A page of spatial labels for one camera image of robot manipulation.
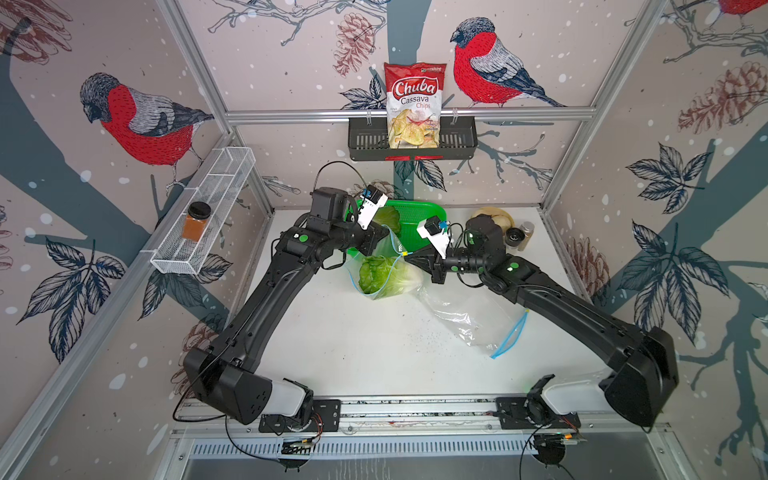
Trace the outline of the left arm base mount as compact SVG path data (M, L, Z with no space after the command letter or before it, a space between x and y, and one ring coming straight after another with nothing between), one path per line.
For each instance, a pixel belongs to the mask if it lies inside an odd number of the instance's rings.
M317 398L306 385L283 379L272 382L272 392L259 416L258 430L277 436L288 432L337 432L340 418L339 399Z

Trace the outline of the chinese cabbage front dark leaves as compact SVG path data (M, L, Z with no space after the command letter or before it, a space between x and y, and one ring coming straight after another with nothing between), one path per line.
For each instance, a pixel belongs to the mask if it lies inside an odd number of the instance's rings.
M384 256L365 257L359 269L358 285L361 291L370 295L381 290L388 281L393 263L393 258Z

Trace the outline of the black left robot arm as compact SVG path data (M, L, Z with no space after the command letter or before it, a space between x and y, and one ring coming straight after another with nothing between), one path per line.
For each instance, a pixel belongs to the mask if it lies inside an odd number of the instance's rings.
M301 221L282 232L270 264L241 310L204 349L190 350L183 367L192 395L249 425L262 415L312 421L313 391L298 382L271 380L256 373L268 342L290 304L335 251L371 253L390 229L375 222L320 222L315 230Z

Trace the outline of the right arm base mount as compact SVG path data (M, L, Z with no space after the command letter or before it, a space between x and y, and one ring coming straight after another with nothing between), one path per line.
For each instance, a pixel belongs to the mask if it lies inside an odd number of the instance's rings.
M578 431L581 422L577 414L558 414L544 401L543 389L553 378L553 374L541 377L525 394L497 397L492 415L499 419L501 428L516 430L544 427Z

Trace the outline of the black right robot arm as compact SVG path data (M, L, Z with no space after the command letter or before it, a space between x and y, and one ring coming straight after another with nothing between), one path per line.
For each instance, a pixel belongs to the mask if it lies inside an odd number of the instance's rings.
M602 312L522 257L466 249L441 257L429 246L406 255L405 261L429 273L436 284L449 273L476 274L482 286L577 339L611 369L599 388L608 405L632 424L652 427L679 384L670 334L660 327L644 331Z

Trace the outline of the clear zipper bag blue zip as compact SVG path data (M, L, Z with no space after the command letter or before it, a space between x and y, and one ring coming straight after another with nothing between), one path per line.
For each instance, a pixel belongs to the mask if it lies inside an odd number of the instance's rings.
M356 291L371 300L415 293L426 274L406 262L406 250L389 227L371 255L351 253L345 268Z

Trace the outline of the chinese cabbage light green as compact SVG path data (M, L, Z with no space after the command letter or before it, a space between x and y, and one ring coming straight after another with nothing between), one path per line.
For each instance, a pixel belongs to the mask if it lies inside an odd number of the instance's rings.
M377 298L414 293L422 287L425 280L426 274L420 268L398 259L390 267L386 280L377 293Z

